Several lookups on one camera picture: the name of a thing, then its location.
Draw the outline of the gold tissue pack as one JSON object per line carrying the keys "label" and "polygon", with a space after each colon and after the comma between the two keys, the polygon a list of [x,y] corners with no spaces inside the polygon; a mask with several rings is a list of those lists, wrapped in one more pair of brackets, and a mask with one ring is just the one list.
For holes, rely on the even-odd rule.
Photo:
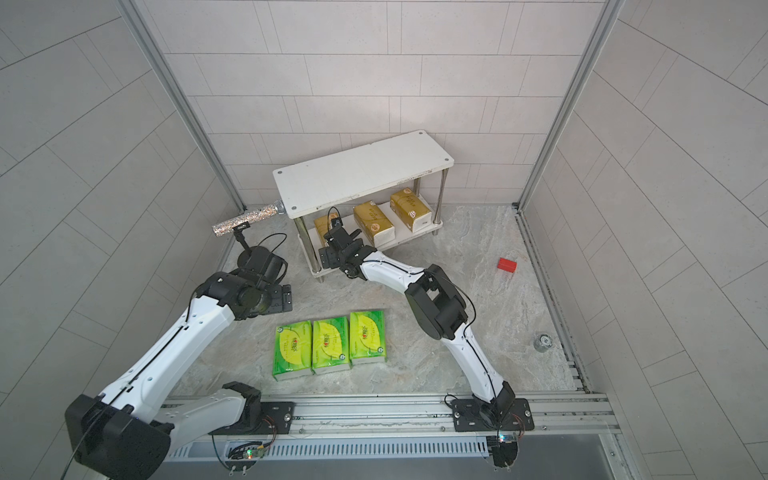
{"label": "gold tissue pack", "polygon": [[340,220],[339,212],[335,207],[333,207],[323,217],[320,217],[314,220],[316,233],[323,246],[327,245],[327,240],[325,239],[325,235],[339,220]]}
{"label": "gold tissue pack", "polygon": [[393,193],[390,208],[412,233],[427,228],[432,222],[431,209],[410,188]]}
{"label": "gold tissue pack", "polygon": [[394,225],[375,202],[369,201],[355,206],[353,215],[358,226],[375,248],[395,240]]}

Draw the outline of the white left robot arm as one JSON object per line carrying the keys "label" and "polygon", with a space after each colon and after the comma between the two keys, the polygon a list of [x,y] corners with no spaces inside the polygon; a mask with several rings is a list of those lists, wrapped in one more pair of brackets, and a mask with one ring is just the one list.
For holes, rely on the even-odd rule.
{"label": "white left robot arm", "polygon": [[198,437],[287,430],[261,408],[258,389],[241,382],[178,408],[168,394],[235,321],[288,312],[288,264],[263,246],[245,249],[229,273],[216,272],[192,293],[185,312],[121,377],[97,396],[78,396],[65,411],[70,460],[108,479],[148,479],[175,449]]}

